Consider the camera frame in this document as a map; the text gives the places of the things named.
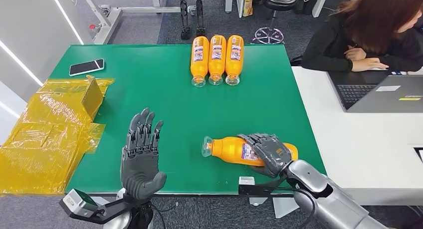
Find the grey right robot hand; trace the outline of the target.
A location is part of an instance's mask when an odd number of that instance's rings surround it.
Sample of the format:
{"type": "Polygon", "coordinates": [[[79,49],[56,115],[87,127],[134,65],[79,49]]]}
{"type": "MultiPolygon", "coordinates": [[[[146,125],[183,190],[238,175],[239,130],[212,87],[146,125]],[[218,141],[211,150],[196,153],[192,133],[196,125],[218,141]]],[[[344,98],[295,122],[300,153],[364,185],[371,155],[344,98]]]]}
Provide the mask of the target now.
{"type": "Polygon", "coordinates": [[[292,161],[290,150],[274,134],[238,134],[237,137],[249,144],[254,153],[264,162],[264,166],[249,166],[258,174],[277,178],[292,161]]]}

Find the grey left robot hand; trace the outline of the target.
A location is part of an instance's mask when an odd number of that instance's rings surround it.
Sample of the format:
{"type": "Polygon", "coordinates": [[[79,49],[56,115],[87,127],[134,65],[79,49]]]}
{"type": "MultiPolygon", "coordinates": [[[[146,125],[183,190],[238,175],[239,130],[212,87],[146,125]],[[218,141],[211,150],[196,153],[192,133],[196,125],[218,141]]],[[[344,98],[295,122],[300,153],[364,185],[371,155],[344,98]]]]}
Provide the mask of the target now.
{"type": "Polygon", "coordinates": [[[144,108],[132,118],[122,148],[120,179],[126,194],[149,199],[163,188],[167,175],[159,171],[162,120],[153,127],[155,112],[144,108]]]}

